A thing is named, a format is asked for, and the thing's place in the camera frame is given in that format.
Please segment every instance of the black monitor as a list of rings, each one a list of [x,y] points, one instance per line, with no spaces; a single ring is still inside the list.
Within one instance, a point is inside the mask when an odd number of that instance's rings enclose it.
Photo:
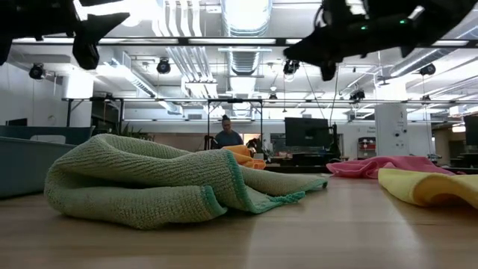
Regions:
[[[285,145],[329,147],[329,121],[325,119],[286,117]]]
[[[478,146],[478,117],[466,116],[465,121],[465,138],[468,146]]]

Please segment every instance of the microfiber cloth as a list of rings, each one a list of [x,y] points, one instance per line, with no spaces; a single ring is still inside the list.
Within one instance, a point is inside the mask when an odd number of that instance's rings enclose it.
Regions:
[[[344,161],[327,164],[327,168],[334,174],[345,178],[377,179],[379,168],[397,168],[401,170],[442,173],[455,175],[448,170],[435,166],[423,156],[379,156],[363,161]]]
[[[223,149],[232,151],[234,159],[238,164],[248,168],[263,170],[266,167],[264,160],[257,160],[250,156],[249,149],[244,145],[224,146]]]
[[[414,205],[469,203],[478,209],[478,176],[448,176],[396,169],[380,169],[379,184],[391,195]]]
[[[155,229],[211,220],[228,207],[262,213],[326,183],[239,166],[225,149],[191,153],[100,134],[52,165],[45,195],[65,215]]]

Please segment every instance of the wooden table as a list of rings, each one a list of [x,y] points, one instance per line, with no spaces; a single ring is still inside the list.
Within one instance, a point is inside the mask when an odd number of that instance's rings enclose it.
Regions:
[[[478,211],[424,209],[376,180],[329,189],[261,215],[231,212],[142,232],[77,220],[41,195],[0,201],[0,268],[477,268]]]

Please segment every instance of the pink cloth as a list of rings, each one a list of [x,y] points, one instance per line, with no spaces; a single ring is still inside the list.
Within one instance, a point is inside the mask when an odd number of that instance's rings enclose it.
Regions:
[[[327,164],[327,168],[334,176],[346,178],[377,179],[380,168],[455,175],[448,170],[436,167],[428,158],[421,156],[379,156],[363,161]]]

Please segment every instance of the person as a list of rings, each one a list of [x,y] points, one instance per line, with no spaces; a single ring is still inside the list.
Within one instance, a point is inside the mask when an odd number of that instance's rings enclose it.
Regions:
[[[229,119],[229,117],[224,115],[222,124],[223,130],[216,135],[216,141],[219,148],[222,148],[223,146],[237,146],[244,144],[242,137],[232,130],[231,119]]]

